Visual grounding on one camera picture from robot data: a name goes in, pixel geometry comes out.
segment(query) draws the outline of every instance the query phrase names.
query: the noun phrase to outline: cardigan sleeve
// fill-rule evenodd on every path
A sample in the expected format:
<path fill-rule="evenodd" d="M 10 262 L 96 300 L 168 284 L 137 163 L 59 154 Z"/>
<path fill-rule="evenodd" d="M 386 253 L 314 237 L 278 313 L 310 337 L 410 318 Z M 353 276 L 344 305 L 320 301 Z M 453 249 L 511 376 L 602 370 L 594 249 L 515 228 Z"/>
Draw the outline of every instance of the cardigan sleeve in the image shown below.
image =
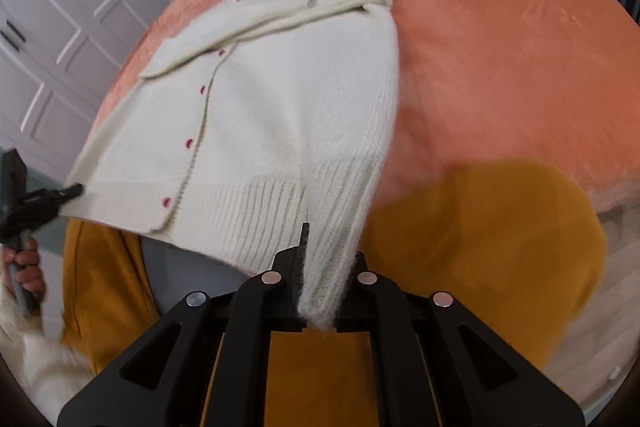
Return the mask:
<path fill-rule="evenodd" d="M 0 285 L 0 353 L 52 425 L 58 422 L 65 404 L 93 378 L 85 357 L 44 336 L 40 317 L 20 315 L 4 285 Z"/>

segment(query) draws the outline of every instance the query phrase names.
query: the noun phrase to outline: triangular cutout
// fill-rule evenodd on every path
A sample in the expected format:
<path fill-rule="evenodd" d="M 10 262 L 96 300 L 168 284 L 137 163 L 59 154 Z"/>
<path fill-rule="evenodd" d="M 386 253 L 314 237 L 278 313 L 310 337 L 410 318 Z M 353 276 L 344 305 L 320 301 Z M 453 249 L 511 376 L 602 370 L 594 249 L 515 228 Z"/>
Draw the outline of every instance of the triangular cutout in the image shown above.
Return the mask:
<path fill-rule="evenodd" d="M 174 323 L 161 331 L 122 368 L 120 376 L 147 389 L 158 387 L 181 330 L 182 326 Z"/>
<path fill-rule="evenodd" d="M 501 385 L 518 377 L 516 370 L 496 353 L 491 346 L 468 326 L 459 326 L 460 337 L 465 343 L 478 378 L 486 391 L 497 389 Z"/>

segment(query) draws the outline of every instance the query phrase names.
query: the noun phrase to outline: knit sweater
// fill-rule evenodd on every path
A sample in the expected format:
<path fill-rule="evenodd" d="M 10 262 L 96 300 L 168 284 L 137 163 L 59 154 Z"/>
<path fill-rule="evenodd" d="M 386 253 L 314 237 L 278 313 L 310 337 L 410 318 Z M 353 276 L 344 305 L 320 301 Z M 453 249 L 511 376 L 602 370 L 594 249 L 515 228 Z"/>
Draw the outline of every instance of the knit sweater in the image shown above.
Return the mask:
<path fill-rule="evenodd" d="M 63 213 L 249 274 L 310 222 L 299 311 L 332 323 L 392 135 L 392 0 L 225 0 L 159 47 Z"/>

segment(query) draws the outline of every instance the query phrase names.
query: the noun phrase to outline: mustard yellow pants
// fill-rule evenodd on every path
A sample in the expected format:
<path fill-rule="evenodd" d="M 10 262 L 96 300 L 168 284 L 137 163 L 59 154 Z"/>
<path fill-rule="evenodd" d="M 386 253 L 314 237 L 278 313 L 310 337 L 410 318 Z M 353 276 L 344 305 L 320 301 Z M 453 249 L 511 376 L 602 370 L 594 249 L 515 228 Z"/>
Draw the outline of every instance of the mustard yellow pants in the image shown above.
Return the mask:
<path fill-rule="evenodd" d="M 452 293 L 543 367 L 598 284 L 606 244 L 577 185 L 553 168 L 507 161 L 457 169 L 374 211 L 360 249 L 404 291 Z M 140 238 L 102 225 L 69 223 L 63 295 L 63 342 L 96 373 L 158 319 Z M 273 334 L 269 427 L 373 427 L 375 402 L 366 334 Z"/>

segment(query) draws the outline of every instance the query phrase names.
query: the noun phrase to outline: orange bedspread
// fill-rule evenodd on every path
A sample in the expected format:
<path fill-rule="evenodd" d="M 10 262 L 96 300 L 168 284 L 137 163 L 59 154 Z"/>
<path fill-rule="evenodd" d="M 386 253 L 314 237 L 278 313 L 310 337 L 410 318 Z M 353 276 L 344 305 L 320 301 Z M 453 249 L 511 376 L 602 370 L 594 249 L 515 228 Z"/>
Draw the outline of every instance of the orange bedspread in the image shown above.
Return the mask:
<path fill-rule="evenodd" d="M 95 125 L 160 42 L 220 0 L 175 0 Z M 640 28 L 615 0 L 395 0 L 398 120 L 374 204 L 468 162 L 536 158 L 598 211 L 640 193 Z"/>

